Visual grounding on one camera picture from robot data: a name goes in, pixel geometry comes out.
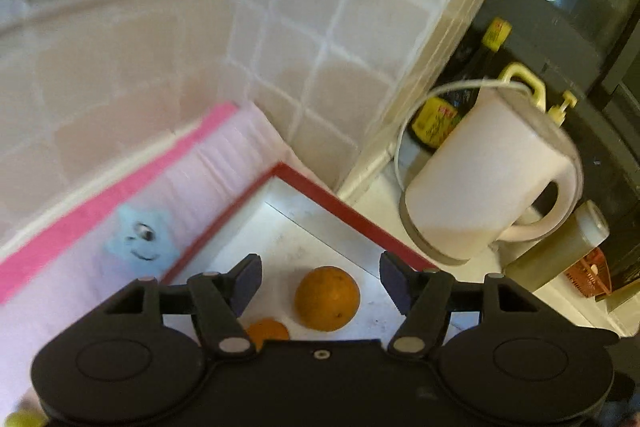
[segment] orange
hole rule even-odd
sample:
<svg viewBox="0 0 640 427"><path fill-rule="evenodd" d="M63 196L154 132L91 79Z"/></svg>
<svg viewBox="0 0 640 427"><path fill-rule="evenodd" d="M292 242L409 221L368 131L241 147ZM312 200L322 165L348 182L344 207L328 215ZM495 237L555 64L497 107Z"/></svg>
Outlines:
<svg viewBox="0 0 640 427"><path fill-rule="evenodd" d="M264 341L288 341L289 330L274 319L263 319L246 328L246 333L255 344L258 351L262 349Z"/></svg>
<svg viewBox="0 0 640 427"><path fill-rule="evenodd" d="M311 270L296 290L296 311L303 325L312 330L339 330L355 316L359 306L358 285L335 266Z"/></svg>

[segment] pink stripe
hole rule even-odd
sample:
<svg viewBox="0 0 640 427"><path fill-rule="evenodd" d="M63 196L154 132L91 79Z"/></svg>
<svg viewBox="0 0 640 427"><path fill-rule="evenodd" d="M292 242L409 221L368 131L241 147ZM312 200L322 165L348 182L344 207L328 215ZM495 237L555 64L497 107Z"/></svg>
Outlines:
<svg viewBox="0 0 640 427"><path fill-rule="evenodd" d="M66 248L99 225L119 204L186 155L197 142L209 136L237 110L232 103L217 105L197 129L179 139L166 153L80 204L8 257L0 264L0 303L4 303Z"/></svg>

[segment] bottle label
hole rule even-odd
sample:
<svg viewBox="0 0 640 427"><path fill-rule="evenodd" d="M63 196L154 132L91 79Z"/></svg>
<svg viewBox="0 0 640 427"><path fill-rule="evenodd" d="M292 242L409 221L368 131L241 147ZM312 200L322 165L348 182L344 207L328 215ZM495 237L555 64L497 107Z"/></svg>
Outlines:
<svg viewBox="0 0 640 427"><path fill-rule="evenodd" d="M496 17L489 25L484 37L482 37L482 44L492 52L496 52L504 44L510 33L511 25L507 21L500 19L500 17Z"/></svg>
<svg viewBox="0 0 640 427"><path fill-rule="evenodd" d="M455 107L441 98L434 97L422 106L411 129L421 142L437 149L459 121L460 117Z"/></svg>

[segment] white cord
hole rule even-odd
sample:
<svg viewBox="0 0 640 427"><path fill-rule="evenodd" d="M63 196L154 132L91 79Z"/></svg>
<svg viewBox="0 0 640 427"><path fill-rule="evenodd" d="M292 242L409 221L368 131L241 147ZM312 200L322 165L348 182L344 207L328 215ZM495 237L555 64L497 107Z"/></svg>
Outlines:
<svg viewBox="0 0 640 427"><path fill-rule="evenodd" d="M435 89L431 89L424 96L420 97L418 101L414 104L414 107L408 113L408 116L404 119L404 123L400 127L400 133L398 133L398 140L396 141L396 154L394 154L394 171L396 173L396 181L398 181L398 185L400 188L404 190L404 184L402 183L402 178L400 176L400 167L399 167L399 157L400 157L400 146L402 145L402 137L404 136L404 131L407 126L409 126L409 122L413 118L414 114L418 109L422 107L422 105L433 98L434 96L438 96L439 94L444 94L446 92L451 91L459 91L462 89L476 89L479 87L498 87L503 89L517 89L531 95L531 90L529 87L521 84L519 82L505 82L504 80L459 80L457 82L450 82L449 84L445 84L444 86L436 87Z"/></svg>

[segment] orange fruit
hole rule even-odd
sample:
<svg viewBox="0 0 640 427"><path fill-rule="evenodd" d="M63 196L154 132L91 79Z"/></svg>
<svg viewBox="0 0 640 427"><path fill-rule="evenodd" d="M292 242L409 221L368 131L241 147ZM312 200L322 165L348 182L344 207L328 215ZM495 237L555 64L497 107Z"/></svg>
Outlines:
<svg viewBox="0 0 640 427"><path fill-rule="evenodd" d="M246 333L255 344L258 351L262 349L264 341L288 341L289 330L274 319L263 319L246 328Z"/></svg>
<svg viewBox="0 0 640 427"><path fill-rule="evenodd" d="M357 283L335 266L311 270L296 290L296 311L303 325L312 330L339 330L355 316L359 306Z"/></svg>

